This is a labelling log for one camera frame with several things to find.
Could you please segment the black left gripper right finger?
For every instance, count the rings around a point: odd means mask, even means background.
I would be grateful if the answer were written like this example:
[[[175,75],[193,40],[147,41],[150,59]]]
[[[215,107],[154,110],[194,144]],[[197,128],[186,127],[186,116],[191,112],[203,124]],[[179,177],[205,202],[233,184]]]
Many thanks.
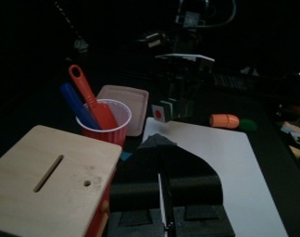
[[[217,172],[163,136],[158,137],[158,189],[165,237],[235,237]]]

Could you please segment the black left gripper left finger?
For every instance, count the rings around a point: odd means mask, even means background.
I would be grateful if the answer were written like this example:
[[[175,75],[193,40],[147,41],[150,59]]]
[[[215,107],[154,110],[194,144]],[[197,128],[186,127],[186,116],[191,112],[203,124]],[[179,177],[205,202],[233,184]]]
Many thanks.
[[[109,237],[163,237],[154,149],[159,134],[147,137],[118,165],[110,186]]]

